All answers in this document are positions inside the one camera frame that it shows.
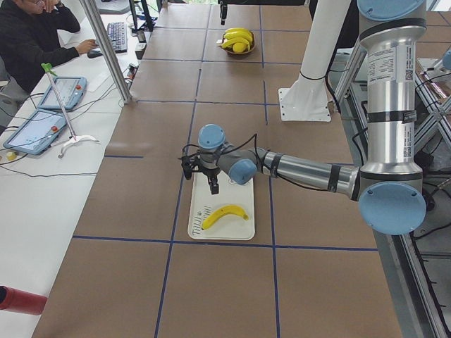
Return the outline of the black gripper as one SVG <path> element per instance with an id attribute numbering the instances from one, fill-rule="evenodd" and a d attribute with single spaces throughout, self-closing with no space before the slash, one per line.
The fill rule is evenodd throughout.
<path id="1" fill-rule="evenodd" d="M 221 24 L 225 25 L 226 23 L 226 18 L 228 15 L 228 5 L 226 3 L 220 3 L 220 19 L 221 19 Z"/>
<path id="2" fill-rule="evenodd" d="M 198 170 L 207 176 L 211 194 L 218 194 L 218 174 L 221 172 L 221 169 L 214 162 L 208 162 L 203 158 L 199 158 Z"/>

